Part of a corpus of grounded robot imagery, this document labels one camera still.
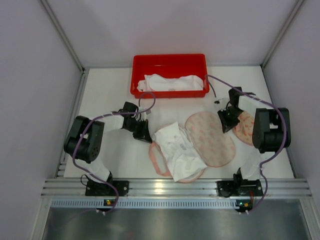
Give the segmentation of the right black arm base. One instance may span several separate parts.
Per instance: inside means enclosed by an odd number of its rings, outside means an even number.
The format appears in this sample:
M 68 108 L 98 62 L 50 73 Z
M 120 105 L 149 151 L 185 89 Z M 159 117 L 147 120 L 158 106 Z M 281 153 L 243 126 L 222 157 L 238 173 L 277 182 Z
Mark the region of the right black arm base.
M 217 194 L 219 197 L 262 197 L 264 192 L 259 180 L 222 180 L 217 182 Z

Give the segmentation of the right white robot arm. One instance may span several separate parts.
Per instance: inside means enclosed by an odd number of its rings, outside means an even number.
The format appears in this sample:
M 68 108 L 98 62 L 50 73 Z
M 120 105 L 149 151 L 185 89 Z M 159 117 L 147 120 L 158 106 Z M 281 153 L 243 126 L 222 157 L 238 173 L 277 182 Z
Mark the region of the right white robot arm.
M 233 87 L 227 98 L 216 98 L 217 114 L 222 132 L 227 133 L 240 122 L 243 113 L 253 117 L 252 134 L 249 137 L 254 146 L 245 164 L 239 168 L 245 180 L 258 180 L 263 165 L 270 162 L 291 144 L 290 111 L 260 99 L 252 92 L 243 92 Z

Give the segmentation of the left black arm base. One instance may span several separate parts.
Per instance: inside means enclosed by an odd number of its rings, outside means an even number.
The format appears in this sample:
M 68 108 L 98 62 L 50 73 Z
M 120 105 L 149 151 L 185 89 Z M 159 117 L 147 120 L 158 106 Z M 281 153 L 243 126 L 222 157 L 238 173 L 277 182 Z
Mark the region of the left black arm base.
M 112 186 L 117 190 L 120 197 L 124 197 L 129 192 L 129 181 L 127 180 L 115 180 L 112 182 Z M 95 182 L 89 180 L 85 188 L 85 196 L 89 197 L 115 197 L 116 191 L 105 183 Z

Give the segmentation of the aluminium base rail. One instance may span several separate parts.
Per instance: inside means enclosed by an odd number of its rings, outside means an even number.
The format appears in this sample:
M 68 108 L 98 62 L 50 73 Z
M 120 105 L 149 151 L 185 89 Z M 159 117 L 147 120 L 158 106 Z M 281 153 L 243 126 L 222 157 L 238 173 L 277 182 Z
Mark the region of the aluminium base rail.
M 219 179 L 199 179 L 192 183 L 175 183 L 171 179 L 121 179 L 117 191 L 106 195 L 89 195 L 87 180 L 78 178 L 48 179 L 41 192 L 53 207 L 110 208 L 116 203 L 124 209 L 238 209 L 264 200 L 300 200 L 312 198 L 305 179 L 269 179 L 258 188 L 266 194 L 220 194 Z

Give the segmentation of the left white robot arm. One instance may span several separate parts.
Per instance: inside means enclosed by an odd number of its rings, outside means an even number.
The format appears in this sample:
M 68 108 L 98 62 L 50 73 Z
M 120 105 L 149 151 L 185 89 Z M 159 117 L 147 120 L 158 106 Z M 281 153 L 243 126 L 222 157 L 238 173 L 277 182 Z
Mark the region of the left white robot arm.
M 99 154 L 103 135 L 115 130 L 127 130 L 135 140 L 151 144 L 147 115 L 151 108 L 142 108 L 126 101 L 121 109 L 90 119 L 78 115 L 64 141 L 63 150 L 72 157 L 73 165 L 99 184 L 112 184 L 112 173 L 104 166 Z

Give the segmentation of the red plastic bin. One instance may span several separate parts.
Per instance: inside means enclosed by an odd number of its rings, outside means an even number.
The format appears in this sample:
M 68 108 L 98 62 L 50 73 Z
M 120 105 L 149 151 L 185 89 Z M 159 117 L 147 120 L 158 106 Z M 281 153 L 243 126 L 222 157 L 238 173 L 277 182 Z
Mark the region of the red plastic bin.
M 142 92 L 138 90 L 139 81 L 145 75 L 158 74 L 167 79 L 194 75 L 203 81 L 202 90 L 185 91 L 154 91 L 157 98 L 203 98 L 210 87 L 205 79 L 207 74 L 206 57 L 202 53 L 188 54 L 152 54 L 136 55 L 133 58 L 130 93 L 140 98 Z

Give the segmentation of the pink floral laundry bag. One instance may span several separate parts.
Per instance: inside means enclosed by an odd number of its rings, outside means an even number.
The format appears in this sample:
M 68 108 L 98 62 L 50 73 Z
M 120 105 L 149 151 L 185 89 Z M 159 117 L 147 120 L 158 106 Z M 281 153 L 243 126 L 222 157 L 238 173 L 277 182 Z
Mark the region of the pink floral laundry bag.
M 232 129 L 234 135 L 243 143 L 253 146 L 254 118 L 252 115 L 243 111 L 238 116 L 239 123 Z
M 222 124 L 216 114 L 207 111 L 197 112 L 181 126 L 190 133 L 194 146 L 207 168 L 223 167 L 235 158 L 235 143 L 229 135 L 223 133 Z

